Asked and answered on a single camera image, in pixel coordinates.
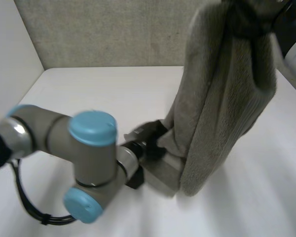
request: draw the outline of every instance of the gray wall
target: gray wall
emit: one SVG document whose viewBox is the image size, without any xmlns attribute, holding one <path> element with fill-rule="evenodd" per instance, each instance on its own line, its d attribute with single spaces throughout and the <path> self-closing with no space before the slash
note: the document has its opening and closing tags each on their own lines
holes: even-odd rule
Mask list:
<svg viewBox="0 0 296 237">
<path fill-rule="evenodd" d="M 14 1 L 49 69 L 183 65 L 189 22 L 205 0 Z"/>
</svg>

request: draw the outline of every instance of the white table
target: white table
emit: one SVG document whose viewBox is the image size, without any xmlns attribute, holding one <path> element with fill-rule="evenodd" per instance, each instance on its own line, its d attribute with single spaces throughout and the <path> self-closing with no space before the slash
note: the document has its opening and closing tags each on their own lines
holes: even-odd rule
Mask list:
<svg viewBox="0 0 296 237">
<path fill-rule="evenodd" d="M 122 142 L 134 126 L 166 115 L 182 73 L 182 67 L 51 69 L 21 103 L 70 116 L 106 111 L 116 118 Z M 37 153 L 24 160 L 21 174 L 41 211 L 67 214 L 62 196 L 74 182 L 69 162 Z M 0 226 L 0 237 L 296 237 L 296 91 L 278 73 L 272 102 L 192 198 L 124 187 L 96 223 L 46 227 L 22 209 L 5 167 Z"/>
</svg>

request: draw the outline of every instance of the light blue cap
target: light blue cap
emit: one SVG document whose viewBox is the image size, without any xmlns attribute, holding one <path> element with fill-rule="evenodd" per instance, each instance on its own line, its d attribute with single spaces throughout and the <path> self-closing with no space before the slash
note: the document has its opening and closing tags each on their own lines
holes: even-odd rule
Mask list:
<svg viewBox="0 0 296 237">
<path fill-rule="evenodd" d="M 86 224 L 94 222 L 103 213 L 102 207 L 93 197 L 77 188 L 70 188 L 63 202 L 74 218 Z"/>
<path fill-rule="evenodd" d="M 6 117 L 10 117 L 11 115 L 13 115 L 15 112 L 17 112 L 19 109 L 21 108 L 24 108 L 24 107 L 27 107 L 27 106 L 30 106 L 30 105 L 17 105 L 17 106 L 14 106 L 7 114 L 6 114 Z"/>
<path fill-rule="evenodd" d="M 82 112 L 70 119 L 69 132 L 74 139 L 86 145 L 108 146 L 116 142 L 116 121 L 105 112 Z"/>
</svg>

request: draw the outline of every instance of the gray towel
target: gray towel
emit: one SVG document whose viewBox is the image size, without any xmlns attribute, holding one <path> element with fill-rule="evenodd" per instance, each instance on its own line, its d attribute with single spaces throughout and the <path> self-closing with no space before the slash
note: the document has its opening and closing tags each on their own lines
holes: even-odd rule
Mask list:
<svg viewBox="0 0 296 237">
<path fill-rule="evenodd" d="M 163 121 L 169 132 L 158 141 L 186 159 L 180 188 L 187 196 L 223 164 L 276 91 L 269 36 L 234 37 L 225 23 L 229 6 L 207 4 L 194 16 L 181 85 Z"/>
</svg>

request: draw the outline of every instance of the black cable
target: black cable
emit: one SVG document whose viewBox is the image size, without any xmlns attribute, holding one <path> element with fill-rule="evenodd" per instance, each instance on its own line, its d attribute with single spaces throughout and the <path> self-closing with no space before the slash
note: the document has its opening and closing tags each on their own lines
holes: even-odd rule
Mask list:
<svg viewBox="0 0 296 237">
<path fill-rule="evenodd" d="M 23 191 L 21 177 L 20 177 L 20 164 L 21 160 L 17 160 L 17 163 L 10 162 L 12 170 L 15 176 L 15 184 L 19 193 L 19 197 L 24 209 L 27 213 L 35 218 L 36 220 L 40 221 L 43 225 L 55 225 L 55 226 L 62 226 L 67 225 L 74 222 L 76 219 L 71 215 L 62 216 L 62 217 L 53 217 L 49 214 L 41 213 L 36 207 L 34 207 L 29 199 L 26 197 L 26 194 Z"/>
</svg>

